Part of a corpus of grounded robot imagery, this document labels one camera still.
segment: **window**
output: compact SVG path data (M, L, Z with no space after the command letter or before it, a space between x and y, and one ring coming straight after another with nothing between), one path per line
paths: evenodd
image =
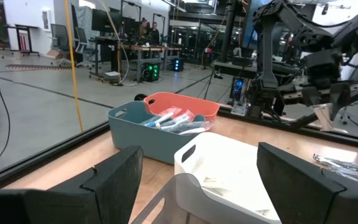
M92 2L85 1L85 0L80 0L80 7L81 6L88 6L91 9L96 9L95 4L93 4Z

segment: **orange plastic bin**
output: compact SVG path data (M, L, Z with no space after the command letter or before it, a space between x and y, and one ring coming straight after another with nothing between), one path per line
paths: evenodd
M172 106L176 106L183 109L183 112L190 110L194 115L203 115L206 121L215 120L219 110L219 104L215 102L174 93L154 93L144 98L144 102L148 105L147 109L152 114L159 114Z

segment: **toothbrush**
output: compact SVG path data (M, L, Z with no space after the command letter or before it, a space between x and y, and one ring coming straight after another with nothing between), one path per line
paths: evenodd
M162 122L164 122L164 121L170 119L173 115L174 115L174 112L169 112L169 113L167 113L166 115L164 115L164 116L162 116L161 118L159 118L158 120L145 124L145 126L147 126L147 127L154 127L155 124L157 124L157 123L162 123Z

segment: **packaged item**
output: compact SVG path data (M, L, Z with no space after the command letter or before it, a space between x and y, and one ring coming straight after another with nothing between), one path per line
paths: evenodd
M185 113L183 113L182 115L178 116L177 118L174 118L170 121L164 122L164 123L157 123L156 122L156 127L165 131L167 129L172 129L175 126L178 126L179 124L184 124L184 123L189 123L194 119L194 114L190 111L187 110Z
M143 121L140 124L144 125L144 126L148 126L148 127L155 127L156 123L162 123L162 122L170 119L172 116L175 116L180 111L181 111L180 108L172 106L171 108L166 109L165 111L161 112L157 116L154 116L153 118L150 118L147 121Z
M214 125L214 121L196 121L192 123L179 124L172 128L165 128L164 131L169 131L177 134L192 134L208 131Z

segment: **person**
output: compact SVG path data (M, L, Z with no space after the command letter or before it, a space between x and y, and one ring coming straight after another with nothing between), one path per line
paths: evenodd
M157 23L153 22L153 29L150 31L151 41L153 45L158 45L160 43L160 32L157 29Z
M287 40L287 48L285 49L285 53L282 59L282 62L285 63L291 63L294 57L296 57L296 47L293 40L293 34L287 33L284 37L285 40Z
M149 22L147 22L147 19L142 18L142 21L140 22L140 28L139 28L139 40L141 42L145 42L146 43L146 38L147 38L147 24Z

